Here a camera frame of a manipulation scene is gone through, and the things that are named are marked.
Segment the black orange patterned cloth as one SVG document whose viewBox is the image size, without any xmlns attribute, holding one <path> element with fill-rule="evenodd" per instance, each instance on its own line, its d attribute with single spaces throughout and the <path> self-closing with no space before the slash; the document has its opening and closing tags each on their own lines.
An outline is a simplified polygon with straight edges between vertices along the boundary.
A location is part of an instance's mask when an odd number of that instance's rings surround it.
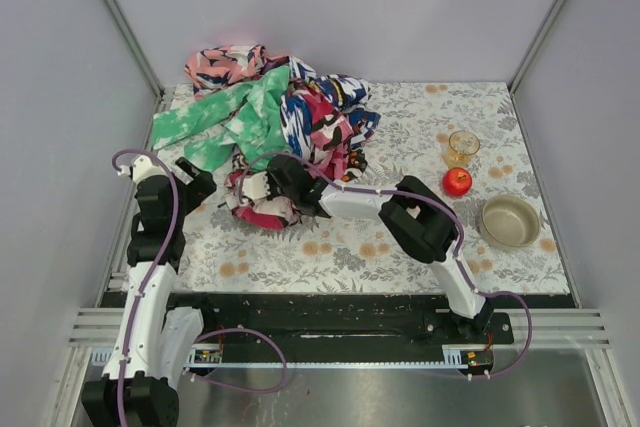
<svg viewBox="0 0 640 427">
<path fill-rule="evenodd" d="M 331 180 L 349 182 L 359 178 L 367 168 L 366 157 L 361 148 L 338 147 L 323 151 L 314 148 L 308 157 Z M 225 180 L 227 188 L 235 187 L 248 162 L 238 148 L 232 155 L 232 170 Z"/>
</svg>

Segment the red pink camo cloth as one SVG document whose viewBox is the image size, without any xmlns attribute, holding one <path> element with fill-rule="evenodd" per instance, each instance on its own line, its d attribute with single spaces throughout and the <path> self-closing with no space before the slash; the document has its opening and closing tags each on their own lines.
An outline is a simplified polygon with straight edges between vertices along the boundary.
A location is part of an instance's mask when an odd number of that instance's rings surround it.
<svg viewBox="0 0 640 427">
<path fill-rule="evenodd" d="M 347 142 L 353 131 L 346 118 L 319 93 L 308 92 L 308 100 L 312 105 L 312 141 L 320 150 L 328 151 L 338 147 L 349 147 Z M 282 230 L 299 221 L 301 212 L 292 202 L 281 194 L 272 195 L 268 199 L 239 202 L 235 187 L 230 188 L 227 203 L 233 216 L 249 224 L 270 230 Z"/>
</svg>

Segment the green tie-dye cloth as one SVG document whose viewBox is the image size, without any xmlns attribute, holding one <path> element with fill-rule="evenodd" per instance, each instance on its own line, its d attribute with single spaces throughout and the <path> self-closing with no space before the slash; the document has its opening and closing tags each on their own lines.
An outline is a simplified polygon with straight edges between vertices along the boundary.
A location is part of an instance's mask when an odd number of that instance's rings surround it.
<svg viewBox="0 0 640 427">
<path fill-rule="evenodd" d="M 238 149 L 248 161 L 269 152 L 290 151 L 281 121 L 281 104 L 289 86 L 289 67 L 268 71 L 257 80 L 240 82 L 185 107 L 154 117 L 152 147 L 184 142 L 184 157 L 213 172 Z"/>
</svg>

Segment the blue white patterned cloth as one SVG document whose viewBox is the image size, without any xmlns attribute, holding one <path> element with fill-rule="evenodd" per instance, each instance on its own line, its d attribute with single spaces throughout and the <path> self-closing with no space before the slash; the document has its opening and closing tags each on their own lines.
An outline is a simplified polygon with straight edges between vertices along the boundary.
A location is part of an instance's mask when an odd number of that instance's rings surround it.
<svg viewBox="0 0 640 427">
<path fill-rule="evenodd" d="M 295 56 L 286 58 L 290 70 L 290 83 L 281 102 L 283 136 L 291 150 L 307 160 L 315 158 L 319 147 L 312 141 L 312 105 L 308 92 L 321 94 L 339 114 L 349 122 L 353 136 L 347 142 L 358 149 L 375 132 L 381 116 L 366 108 L 370 85 L 361 78 L 340 74 L 321 76 Z"/>
</svg>

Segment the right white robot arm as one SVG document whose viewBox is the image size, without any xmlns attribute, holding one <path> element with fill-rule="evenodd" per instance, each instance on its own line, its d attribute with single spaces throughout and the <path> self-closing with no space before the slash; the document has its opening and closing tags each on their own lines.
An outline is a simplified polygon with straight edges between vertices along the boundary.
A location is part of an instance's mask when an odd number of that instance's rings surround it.
<svg viewBox="0 0 640 427">
<path fill-rule="evenodd" d="M 267 167 L 270 184 L 303 214 L 381 221 L 402 251 L 431 268 L 448 300 L 453 323 L 465 336 L 484 332 L 493 307 L 471 278 L 462 255 L 464 229 L 454 211 L 414 176 L 382 189 L 339 185 L 303 161 L 277 154 Z"/>
</svg>

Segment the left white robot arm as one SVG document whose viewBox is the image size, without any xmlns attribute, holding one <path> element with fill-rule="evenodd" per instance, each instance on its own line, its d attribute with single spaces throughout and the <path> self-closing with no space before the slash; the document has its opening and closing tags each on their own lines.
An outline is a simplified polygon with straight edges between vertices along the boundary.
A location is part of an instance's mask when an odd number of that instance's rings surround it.
<svg viewBox="0 0 640 427">
<path fill-rule="evenodd" d="M 181 181 L 149 155 L 120 169 L 136 186 L 127 245 L 128 289 L 115 345 L 101 377 L 85 383 L 81 403 L 94 426 L 174 426 L 177 387 L 204 320 L 194 307 L 168 305 L 186 246 L 185 217 L 217 189 L 186 158 Z"/>
</svg>

